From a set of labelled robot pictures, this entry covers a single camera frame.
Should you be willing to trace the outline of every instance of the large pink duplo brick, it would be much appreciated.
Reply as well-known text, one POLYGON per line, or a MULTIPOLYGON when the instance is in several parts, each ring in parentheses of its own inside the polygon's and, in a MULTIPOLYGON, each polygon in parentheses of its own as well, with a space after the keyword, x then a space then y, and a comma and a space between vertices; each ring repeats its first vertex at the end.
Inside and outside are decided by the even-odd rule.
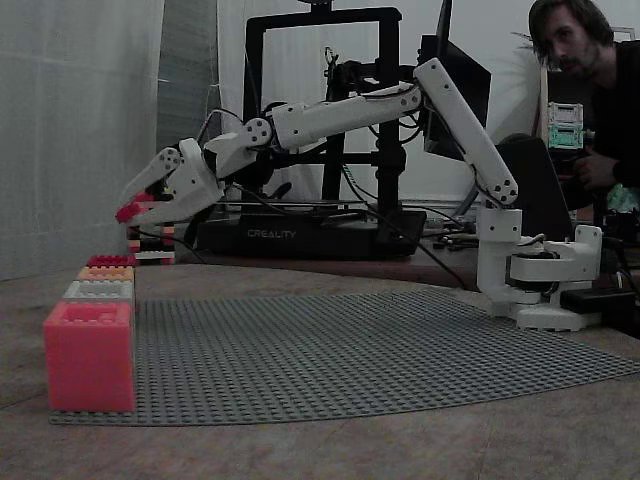
POLYGON ((52 409, 134 410, 129 303, 60 302, 44 322, 44 340, 52 409))

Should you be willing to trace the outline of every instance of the robotic arm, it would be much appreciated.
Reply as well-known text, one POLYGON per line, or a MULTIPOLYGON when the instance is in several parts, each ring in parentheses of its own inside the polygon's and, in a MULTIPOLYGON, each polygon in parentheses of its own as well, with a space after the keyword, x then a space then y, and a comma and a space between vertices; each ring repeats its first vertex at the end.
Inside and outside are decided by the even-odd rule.
POLYGON ((261 150, 297 151, 322 138, 396 120, 425 105, 440 112, 473 169, 479 190, 499 207, 517 198, 517 184, 471 108, 437 58, 414 70, 415 84, 402 84, 339 102, 302 103, 274 108, 266 118, 254 118, 239 130, 220 135, 204 149, 215 154, 209 169, 196 142, 183 140, 179 151, 168 148, 127 187, 120 198, 118 220, 128 225, 184 220, 217 202, 219 182, 256 161, 261 150), (152 183, 166 179, 173 199, 151 210, 129 203, 152 183))
POLYGON ((265 118, 251 119, 205 144, 205 151, 215 154, 212 168, 195 140, 183 140, 178 149, 160 152, 127 185, 116 217, 130 226, 184 220, 219 201, 224 194, 220 183, 255 162, 260 151, 296 153, 325 137, 432 108, 448 125, 479 192, 495 207, 481 207, 477 220, 477 284, 494 313, 514 318, 520 327, 577 330, 594 323, 593 316, 561 308, 560 294, 588 288, 598 277, 600 229, 579 227, 575 243, 531 243, 522 237, 522 211, 508 208, 517 198, 517 183, 445 68, 433 58, 414 70, 414 78, 414 84, 339 102, 276 107, 265 118), (136 201, 136 194, 163 179, 172 200, 136 201), (507 283, 507 277, 520 285, 507 283), (522 287, 528 282, 550 282, 553 288, 540 292, 522 287))

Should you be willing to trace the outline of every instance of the lego baseplate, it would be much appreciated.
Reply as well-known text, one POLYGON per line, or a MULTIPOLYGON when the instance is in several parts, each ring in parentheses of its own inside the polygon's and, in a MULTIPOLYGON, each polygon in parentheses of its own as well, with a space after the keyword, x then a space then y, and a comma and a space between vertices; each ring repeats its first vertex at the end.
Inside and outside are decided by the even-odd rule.
POLYGON ((136 411, 51 423, 229 425, 452 407, 640 372, 438 289, 140 303, 136 411))

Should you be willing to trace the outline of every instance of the man's hand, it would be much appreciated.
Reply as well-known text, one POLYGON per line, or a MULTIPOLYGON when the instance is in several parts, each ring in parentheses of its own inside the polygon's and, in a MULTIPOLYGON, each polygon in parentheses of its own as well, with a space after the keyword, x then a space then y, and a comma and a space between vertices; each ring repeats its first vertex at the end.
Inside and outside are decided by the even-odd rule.
POLYGON ((573 171, 585 190, 610 187, 618 183, 613 176, 613 166, 618 160, 600 155, 591 147, 587 147, 586 151, 589 156, 577 160, 573 166, 573 171))

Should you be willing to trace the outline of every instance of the white lego brick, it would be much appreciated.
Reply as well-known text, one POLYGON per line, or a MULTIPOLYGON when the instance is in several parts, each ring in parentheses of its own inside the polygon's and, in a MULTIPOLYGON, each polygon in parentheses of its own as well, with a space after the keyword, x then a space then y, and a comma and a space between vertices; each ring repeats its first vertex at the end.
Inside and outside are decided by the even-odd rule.
POLYGON ((549 123, 582 125, 584 107, 580 103, 549 103, 549 123))
POLYGON ((133 282, 119 280, 76 280, 63 299, 68 302, 133 303, 133 282))
POLYGON ((176 258, 176 252, 144 251, 135 253, 136 260, 156 260, 160 258, 176 258))

